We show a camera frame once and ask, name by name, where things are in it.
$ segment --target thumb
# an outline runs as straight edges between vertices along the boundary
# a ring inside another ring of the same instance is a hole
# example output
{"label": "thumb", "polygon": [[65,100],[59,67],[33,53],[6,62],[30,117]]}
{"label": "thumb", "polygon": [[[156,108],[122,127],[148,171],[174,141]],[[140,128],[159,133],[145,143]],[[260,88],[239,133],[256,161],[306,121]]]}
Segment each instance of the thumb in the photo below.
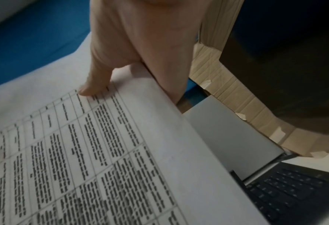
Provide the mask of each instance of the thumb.
{"label": "thumb", "polygon": [[95,56],[91,48],[92,61],[87,81],[79,88],[78,94],[82,96],[96,95],[103,91],[110,83],[114,68],[108,67]]}

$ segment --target blue cloth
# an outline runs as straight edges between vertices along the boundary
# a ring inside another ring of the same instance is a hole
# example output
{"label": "blue cloth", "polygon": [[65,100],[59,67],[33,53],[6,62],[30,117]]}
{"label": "blue cloth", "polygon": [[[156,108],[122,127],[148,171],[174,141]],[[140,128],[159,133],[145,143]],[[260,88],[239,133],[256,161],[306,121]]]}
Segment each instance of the blue cloth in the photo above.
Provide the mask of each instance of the blue cloth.
{"label": "blue cloth", "polygon": [[0,84],[73,53],[89,32],[89,0],[31,4],[0,24]]}

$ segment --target cardboard box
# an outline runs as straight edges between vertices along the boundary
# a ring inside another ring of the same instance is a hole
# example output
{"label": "cardboard box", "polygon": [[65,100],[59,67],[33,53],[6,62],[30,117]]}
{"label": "cardboard box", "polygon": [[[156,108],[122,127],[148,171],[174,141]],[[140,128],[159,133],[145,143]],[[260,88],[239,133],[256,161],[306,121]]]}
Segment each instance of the cardboard box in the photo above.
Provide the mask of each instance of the cardboard box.
{"label": "cardboard box", "polygon": [[256,130],[302,156],[329,152],[329,134],[297,128],[273,113],[219,62],[243,0],[214,0],[203,20],[190,78]]}

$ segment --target laptop keyboard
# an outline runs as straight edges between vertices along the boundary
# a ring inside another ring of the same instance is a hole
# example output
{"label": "laptop keyboard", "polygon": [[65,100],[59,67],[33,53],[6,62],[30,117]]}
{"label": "laptop keyboard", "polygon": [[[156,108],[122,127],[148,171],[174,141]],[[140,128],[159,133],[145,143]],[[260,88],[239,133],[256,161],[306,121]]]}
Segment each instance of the laptop keyboard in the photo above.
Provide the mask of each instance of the laptop keyboard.
{"label": "laptop keyboard", "polygon": [[246,188],[260,212],[269,221],[275,221],[288,209],[294,208],[322,188],[325,182],[321,174],[309,175],[298,170],[279,169]]}

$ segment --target hand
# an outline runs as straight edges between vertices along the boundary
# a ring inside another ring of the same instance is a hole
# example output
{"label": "hand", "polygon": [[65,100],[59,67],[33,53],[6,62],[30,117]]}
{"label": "hand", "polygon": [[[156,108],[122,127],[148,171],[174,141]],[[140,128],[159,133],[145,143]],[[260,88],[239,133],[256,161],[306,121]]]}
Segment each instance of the hand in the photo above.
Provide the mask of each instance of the hand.
{"label": "hand", "polygon": [[79,94],[104,90],[114,68],[142,61],[169,98],[178,102],[209,4],[210,0],[91,0],[92,63]]}

